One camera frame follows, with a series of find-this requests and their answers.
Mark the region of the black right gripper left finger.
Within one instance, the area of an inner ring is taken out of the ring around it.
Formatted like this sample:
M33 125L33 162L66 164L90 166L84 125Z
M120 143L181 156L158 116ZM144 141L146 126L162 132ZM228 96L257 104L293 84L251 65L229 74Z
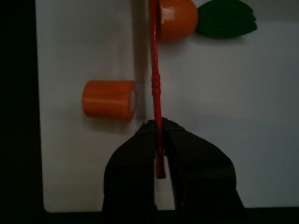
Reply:
M154 122L117 147L104 172L104 224L154 224Z

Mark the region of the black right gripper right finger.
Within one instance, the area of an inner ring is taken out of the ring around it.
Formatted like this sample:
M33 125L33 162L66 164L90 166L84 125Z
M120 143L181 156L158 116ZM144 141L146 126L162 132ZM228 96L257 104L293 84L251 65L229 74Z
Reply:
M229 157L176 122L162 121L177 224L240 224L247 212Z

